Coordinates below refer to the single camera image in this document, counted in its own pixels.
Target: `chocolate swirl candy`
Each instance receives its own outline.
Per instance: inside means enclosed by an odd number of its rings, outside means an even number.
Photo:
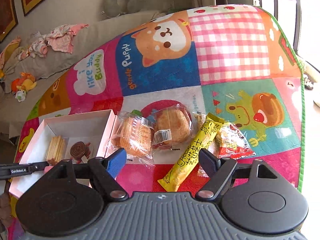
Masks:
[[[70,149],[70,155],[77,161],[80,161],[83,156],[89,157],[90,149],[84,142],[76,142]]]

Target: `pink gingham pattern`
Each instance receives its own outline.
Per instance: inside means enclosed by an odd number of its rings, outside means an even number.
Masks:
[[[201,85],[270,76],[267,38],[258,12],[189,17]]]

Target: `yellow wrapper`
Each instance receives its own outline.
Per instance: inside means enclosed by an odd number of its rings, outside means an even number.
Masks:
[[[181,183],[197,165],[199,151],[208,148],[217,132],[224,124],[224,119],[209,113],[199,132],[192,140],[183,155],[175,165],[169,170],[163,179],[159,179],[159,184],[168,192],[177,191]]]

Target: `teal square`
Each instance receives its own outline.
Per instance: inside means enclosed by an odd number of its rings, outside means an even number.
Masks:
[[[206,112],[235,123],[257,156],[300,147],[301,142],[272,79],[205,85],[202,93]]]

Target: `wall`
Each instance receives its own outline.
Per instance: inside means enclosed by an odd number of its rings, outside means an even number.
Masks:
[[[174,1],[175,8],[191,6],[191,0],[149,0],[146,9],[169,8]],[[104,20],[101,15],[102,0],[45,0],[26,17],[23,15],[21,0],[14,0],[18,25],[0,44],[0,50],[16,36],[22,39],[22,45],[31,33],[40,31],[46,34],[53,28],[63,24],[93,23]]]

